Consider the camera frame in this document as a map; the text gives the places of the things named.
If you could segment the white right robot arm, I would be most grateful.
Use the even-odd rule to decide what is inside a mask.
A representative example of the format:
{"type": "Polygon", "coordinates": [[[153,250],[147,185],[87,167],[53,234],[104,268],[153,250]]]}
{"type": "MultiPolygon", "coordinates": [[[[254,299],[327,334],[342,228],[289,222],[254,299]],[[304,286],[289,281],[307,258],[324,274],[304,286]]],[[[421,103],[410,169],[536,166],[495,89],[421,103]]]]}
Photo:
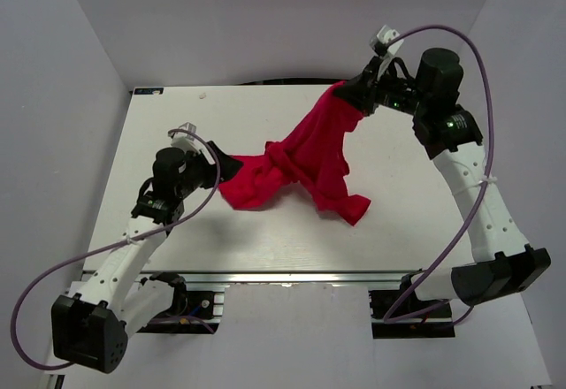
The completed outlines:
{"type": "Polygon", "coordinates": [[[363,71],[333,92],[363,115],[379,106],[412,117],[414,135],[446,181],[464,221],[473,261],[451,269],[433,265],[403,278],[401,310],[420,317],[432,301],[457,299],[472,307],[528,288],[551,264],[544,248],[534,248],[511,217],[496,179],[487,170],[489,151],[472,114],[458,104],[463,79],[452,50],[431,48],[416,76],[395,57],[373,57],[363,71]]]}

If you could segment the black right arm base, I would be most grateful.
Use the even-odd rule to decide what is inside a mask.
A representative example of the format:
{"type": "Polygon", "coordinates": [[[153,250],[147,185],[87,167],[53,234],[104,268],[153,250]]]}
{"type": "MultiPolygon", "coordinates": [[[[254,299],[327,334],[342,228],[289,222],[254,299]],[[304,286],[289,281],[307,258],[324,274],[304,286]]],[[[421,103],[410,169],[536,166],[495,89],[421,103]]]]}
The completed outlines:
{"type": "Polygon", "coordinates": [[[405,317],[392,324],[383,320],[394,302],[409,288],[411,274],[396,283],[394,289],[370,290],[371,331],[374,339],[450,339],[455,337],[452,309],[439,300],[420,301],[411,294],[391,315],[391,319],[424,309],[424,314],[405,317]]]}

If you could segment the red t shirt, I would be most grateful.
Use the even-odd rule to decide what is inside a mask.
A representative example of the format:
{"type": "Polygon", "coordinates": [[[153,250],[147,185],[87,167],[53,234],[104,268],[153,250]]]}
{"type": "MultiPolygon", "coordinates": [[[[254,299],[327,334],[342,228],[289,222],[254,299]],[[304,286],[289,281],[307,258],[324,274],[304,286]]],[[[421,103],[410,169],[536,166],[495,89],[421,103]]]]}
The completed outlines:
{"type": "Polygon", "coordinates": [[[357,224],[371,200],[348,192],[349,166],[343,148],[346,134],[356,129],[363,114],[334,94],[344,85],[343,81],[331,85],[285,139],[267,141],[261,155],[236,157],[242,168],[219,187],[233,209],[260,208],[281,188],[298,183],[318,210],[357,224]]]}

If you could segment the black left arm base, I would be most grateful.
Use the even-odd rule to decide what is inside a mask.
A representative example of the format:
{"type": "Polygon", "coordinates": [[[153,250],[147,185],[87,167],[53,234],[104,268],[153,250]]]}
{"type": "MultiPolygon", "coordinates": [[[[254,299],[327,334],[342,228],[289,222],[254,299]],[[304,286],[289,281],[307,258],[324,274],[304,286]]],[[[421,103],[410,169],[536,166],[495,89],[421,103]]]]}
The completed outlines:
{"type": "Polygon", "coordinates": [[[224,289],[186,283],[181,301],[172,309],[160,312],[138,333],[214,334],[223,313],[224,289]]]}

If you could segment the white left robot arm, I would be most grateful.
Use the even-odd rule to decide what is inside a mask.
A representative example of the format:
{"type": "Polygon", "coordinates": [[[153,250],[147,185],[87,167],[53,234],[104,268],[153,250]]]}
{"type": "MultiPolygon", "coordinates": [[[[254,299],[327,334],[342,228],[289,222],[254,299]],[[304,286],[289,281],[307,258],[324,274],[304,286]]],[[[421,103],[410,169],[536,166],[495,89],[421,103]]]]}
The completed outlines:
{"type": "Polygon", "coordinates": [[[140,188],[122,247],[72,296],[61,295],[51,308],[53,350],[57,358],[113,372],[128,341],[155,317],[178,317],[187,308],[186,281],[161,271],[134,282],[180,223],[184,201],[197,189],[213,191],[232,179],[242,161],[222,152],[213,141],[202,151],[168,147],[156,154],[152,175],[140,188]]]}

